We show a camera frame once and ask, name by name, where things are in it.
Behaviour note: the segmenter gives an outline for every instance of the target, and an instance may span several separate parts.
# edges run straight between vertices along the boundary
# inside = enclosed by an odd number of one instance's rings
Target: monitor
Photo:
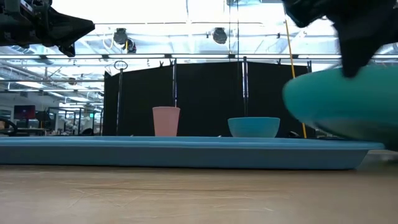
[[[36,110],[34,105],[15,105],[14,119],[35,119]]]

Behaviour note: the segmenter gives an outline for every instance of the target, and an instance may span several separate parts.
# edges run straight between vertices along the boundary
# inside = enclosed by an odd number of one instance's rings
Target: black curtain
[[[179,136],[230,136],[228,119],[244,116],[242,63],[177,65]]]
[[[108,72],[104,75],[104,114],[103,135],[116,135],[116,120],[118,117],[118,91],[119,75],[111,76]]]
[[[306,66],[295,66],[296,77],[308,73]],[[248,115],[280,118],[278,138],[286,138],[289,131],[303,136],[302,124],[286,109],[282,89],[292,79],[290,65],[248,62]],[[306,127],[307,137],[314,138],[315,130]]]
[[[120,135],[154,136],[153,107],[173,101],[171,66],[124,72]]]

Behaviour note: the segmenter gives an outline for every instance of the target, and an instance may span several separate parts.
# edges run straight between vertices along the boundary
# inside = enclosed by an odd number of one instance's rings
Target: wooden table
[[[359,170],[0,167],[0,223],[398,223],[397,154]]]

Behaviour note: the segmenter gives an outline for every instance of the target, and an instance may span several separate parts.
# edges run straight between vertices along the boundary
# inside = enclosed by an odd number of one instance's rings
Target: blue bowl
[[[279,130],[279,118],[231,118],[232,136],[239,138],[274,138]]]

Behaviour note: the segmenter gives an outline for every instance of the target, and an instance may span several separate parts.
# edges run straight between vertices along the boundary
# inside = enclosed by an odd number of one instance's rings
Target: pink cup
[[[177,136],[180,108],[160,106],[152,109],[154,113],[155,136]]]

